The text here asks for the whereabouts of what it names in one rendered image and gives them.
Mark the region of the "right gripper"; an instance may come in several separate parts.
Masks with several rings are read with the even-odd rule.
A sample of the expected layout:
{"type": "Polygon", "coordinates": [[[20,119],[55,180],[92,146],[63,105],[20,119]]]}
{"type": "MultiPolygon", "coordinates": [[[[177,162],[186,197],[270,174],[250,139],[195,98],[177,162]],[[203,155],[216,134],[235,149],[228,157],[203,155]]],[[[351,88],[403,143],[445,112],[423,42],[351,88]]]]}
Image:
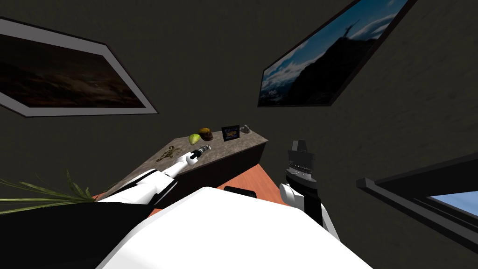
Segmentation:
{"type": "Polygon", "coordinates": [[[315,155],[308,152],[305,140],[294,140],[288,150],[288,168],[285,170],[288,182],[316,182],[312,177],[315,155]]]}

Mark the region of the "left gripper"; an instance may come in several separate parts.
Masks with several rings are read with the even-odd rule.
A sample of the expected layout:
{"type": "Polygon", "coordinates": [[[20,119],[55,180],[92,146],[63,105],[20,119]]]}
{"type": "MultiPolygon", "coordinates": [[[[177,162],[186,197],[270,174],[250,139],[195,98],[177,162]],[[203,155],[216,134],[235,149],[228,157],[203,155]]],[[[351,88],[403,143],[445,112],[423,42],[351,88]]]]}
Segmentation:
{"type": "Polygon", "coordinates": [[[196,159],[196,158],[200,157],[205,151],[210,150],[210,149],[211,149],[210,145],[205,145],[205,146],[200,147],[196,150],[193,150],[192,153],[191,153],[190,158],[191,159],[196,159]]]}

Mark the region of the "dark table with stone top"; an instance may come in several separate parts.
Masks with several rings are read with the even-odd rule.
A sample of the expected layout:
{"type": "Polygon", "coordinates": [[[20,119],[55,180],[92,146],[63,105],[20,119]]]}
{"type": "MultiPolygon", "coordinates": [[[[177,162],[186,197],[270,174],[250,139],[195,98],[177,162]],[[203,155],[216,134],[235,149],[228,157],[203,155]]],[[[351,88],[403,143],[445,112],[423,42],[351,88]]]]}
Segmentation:
{"type": "Polygon", "coordinates": [[[178,184],[155,205],[156,208],[164,209],[202,187],[217,188],[256,166],[260,162],[266,142],[267,139],[255,132],[240,134],[238,139],[225,142],[222,132],[217,131],[213,133],[212,141],[205,142],[200,140],[195,145],[190,144],[188,137],[175,138],[127,177],[119,181],[114,187],[102,194],[99,199],[102,200],[113,195],[125,184],[149,170],[157,169],[163,171],[171,167],[176,159],[184,154],[207,144],[210,145],[211,150],[207,150],[201,155],[194,166],[188,166],[182,170],[176,177],[178,184]],[[156,159],[167,151],[170,146],[182,148],[183,151],[174,154],[171,159],[165,158],[156,163],[156,159]]]}

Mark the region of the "brown scorpion figure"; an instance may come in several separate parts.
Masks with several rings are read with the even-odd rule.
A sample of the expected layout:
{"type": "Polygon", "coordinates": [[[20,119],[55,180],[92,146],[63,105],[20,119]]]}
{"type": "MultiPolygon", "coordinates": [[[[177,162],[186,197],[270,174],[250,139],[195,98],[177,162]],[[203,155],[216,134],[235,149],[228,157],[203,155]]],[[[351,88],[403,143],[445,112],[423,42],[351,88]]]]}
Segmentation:
{"type": "Polygon", "coordinates": [[[170,146],[167,151],[165,151],[158,159],[156,159],[156,163],[161,161],[165,158],[173,158],[174,154],[178,154],[180,151],[183,151],[182,148],[177,148],[175,146],[170,146]]]}

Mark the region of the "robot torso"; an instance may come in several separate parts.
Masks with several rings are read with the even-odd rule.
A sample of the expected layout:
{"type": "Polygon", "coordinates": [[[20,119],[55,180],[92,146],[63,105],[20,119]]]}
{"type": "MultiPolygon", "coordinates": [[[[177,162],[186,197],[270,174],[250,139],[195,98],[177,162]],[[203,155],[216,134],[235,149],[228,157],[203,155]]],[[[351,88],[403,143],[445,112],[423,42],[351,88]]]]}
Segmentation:
{"type": "Polygon", "coordinates": [[[372,269],[303,211],[204,187],[147,217],[96,269],[372,269]]]}

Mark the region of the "dark framed window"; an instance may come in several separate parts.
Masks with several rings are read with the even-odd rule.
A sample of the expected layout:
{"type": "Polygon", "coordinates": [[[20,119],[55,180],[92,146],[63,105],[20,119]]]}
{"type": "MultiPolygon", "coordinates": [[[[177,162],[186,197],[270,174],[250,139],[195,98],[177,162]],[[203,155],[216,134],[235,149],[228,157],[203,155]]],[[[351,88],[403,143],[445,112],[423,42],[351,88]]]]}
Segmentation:
{"type": "Polygon", "coordinates": [[[356,186],[478,254],[478,152],[356,186]]]}

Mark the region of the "green leafy plant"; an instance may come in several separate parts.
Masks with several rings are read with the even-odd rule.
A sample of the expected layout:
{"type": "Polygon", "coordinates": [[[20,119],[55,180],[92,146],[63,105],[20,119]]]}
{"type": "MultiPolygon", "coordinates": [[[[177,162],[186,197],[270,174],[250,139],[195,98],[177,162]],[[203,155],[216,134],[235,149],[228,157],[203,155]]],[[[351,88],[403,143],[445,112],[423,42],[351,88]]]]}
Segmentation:
{"type": "Polygon", "coordinates": [[[12,214],[16,212],[25,212],[34,209],[61,206],[61,205],[75,205],[84,203],[93,203],[98,201],[99,195],[92,196],[89,188],[82,189],[76,182],[71,179],[70,173],[66,171],[67,186],[70,188],[70,192],[53,188],[51,185],[43,181],[39,176],[37,179],[41,183],[45,184],[47,188],[38,185],[30,184],[27,182],[19,181],[17,183],[9,182],[0,178],[0,184],[24,191],[34,192],[41,194],[41,197],[33,198],[0,198],[0,203],[12,202],[13,204],[26,204],[26,207],[16,208],[11,210],[0,210],[1,215],[12,214]]]}

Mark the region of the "small dark picture frame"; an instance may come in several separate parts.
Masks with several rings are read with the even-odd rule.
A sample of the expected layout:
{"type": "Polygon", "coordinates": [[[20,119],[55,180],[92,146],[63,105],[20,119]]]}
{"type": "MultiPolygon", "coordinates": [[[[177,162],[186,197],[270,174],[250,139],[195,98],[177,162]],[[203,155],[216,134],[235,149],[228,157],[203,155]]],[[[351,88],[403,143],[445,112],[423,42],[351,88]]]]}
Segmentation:
{"type": "Polygon", "coordinates": [[[238,139],[240,137],[240,126],[239,125],[222,127],[221,131],[222,131],[223,140],[225,142],[230,141],[230,140],[234,140],[234,139],[238,139]]]}

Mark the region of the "blue mountain picture, dark frame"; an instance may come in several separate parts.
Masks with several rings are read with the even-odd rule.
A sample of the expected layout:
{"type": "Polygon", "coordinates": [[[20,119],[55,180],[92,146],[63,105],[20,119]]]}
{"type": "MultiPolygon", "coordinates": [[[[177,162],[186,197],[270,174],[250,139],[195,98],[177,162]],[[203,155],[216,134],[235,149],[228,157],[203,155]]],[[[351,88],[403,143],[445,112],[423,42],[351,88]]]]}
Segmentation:
{"type": "Polygon", "coordinates": [[[417,0],[353,0],[264,69],[258,107],[331,106],[417,0]]]}

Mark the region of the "dark picture with white frame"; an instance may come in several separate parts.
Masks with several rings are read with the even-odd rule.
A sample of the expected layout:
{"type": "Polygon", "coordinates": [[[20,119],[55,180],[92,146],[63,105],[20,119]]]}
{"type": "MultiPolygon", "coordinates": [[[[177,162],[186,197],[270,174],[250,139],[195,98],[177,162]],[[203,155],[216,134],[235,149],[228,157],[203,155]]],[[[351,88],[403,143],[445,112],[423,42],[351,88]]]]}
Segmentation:
{"type": "Polygon", "coordinates": [[[24,117],[157,112],[106,44],[4,17],[0,106],[24,117]]]}

